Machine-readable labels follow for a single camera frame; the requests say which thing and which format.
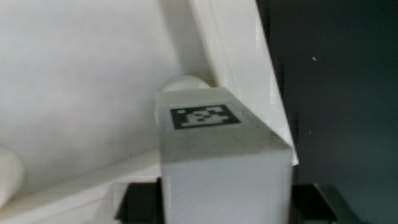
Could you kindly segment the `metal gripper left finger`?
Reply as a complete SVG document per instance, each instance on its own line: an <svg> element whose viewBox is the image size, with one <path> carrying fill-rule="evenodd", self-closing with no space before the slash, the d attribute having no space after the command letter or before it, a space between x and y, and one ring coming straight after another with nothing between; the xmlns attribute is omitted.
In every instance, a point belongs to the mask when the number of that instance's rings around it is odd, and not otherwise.
<svg viewBox="0 0 398 224"><path fill-rule="evenodd" d="M109 185L93 224L163 224L161 179Z"/></svg>

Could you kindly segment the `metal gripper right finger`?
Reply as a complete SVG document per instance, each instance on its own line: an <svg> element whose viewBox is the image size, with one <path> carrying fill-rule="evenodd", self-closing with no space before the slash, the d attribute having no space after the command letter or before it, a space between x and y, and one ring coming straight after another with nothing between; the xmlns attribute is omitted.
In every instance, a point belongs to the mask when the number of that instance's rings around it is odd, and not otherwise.
<svg viewBox="0 0 398 224"><path fill-rule="evenodd" d="M369 224L331 185L310 183L292 186L289 224Z"/></svg>

